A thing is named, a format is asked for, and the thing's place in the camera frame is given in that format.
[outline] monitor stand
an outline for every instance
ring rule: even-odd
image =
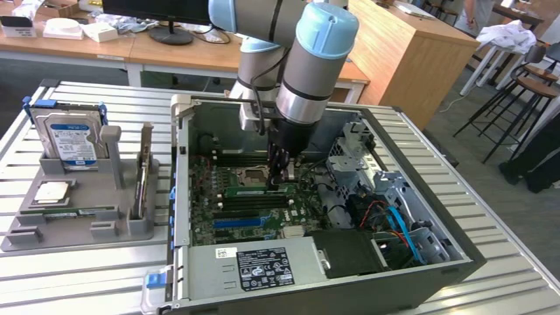
[[[186,45],[192,42],[192,35],[188,31],[174,28],[174,22],[170,26],[158,26],[148,31],[150,37],[167,45]]]

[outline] person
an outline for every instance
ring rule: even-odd
[[[463,12],[455,28],[478,37],[491,19],[494,3],[495,0],[464,0]]]
[[[544,125],[526,150],[510,162],[499,165],[500,172],[510,184],[515,185],[520,177],[534,193],[551,187],[560,180],[560,152],[548,159],[548,155],[560,148],[560,114]]]

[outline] hard drive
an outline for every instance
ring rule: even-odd
[[[31,116],[44,147],[46,158],[63,161],[66,169],[92,169],[108,158],[100,139],[106,124],[106,105],[63,104],[39,100],[31,105]]]

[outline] robotic arm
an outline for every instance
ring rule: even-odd
[[[290,158],[302,153],[314,135],[352,50],[358,18],[330,3],[302,0],[210,0],[208,9],[219,28],[266,41],[243,44],[238,76],[238,83],[258,91],[260,109],[260,95],[275,89],[282,78],[276,97],[282,118],[268,126],[268,187],[274,189]],[[279,53],[282,47],[290,51]],[[286,57],[282,75],[278,68],[263,73]]]

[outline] power supply label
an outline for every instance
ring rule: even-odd
[[[90,126],[52,124],[51,129],[60,159],[71,165],[92,165],[98,157],[94,143],[88,140]]]
[[[242,289],[254,291],[295,284],[287,248],[238,252]]]

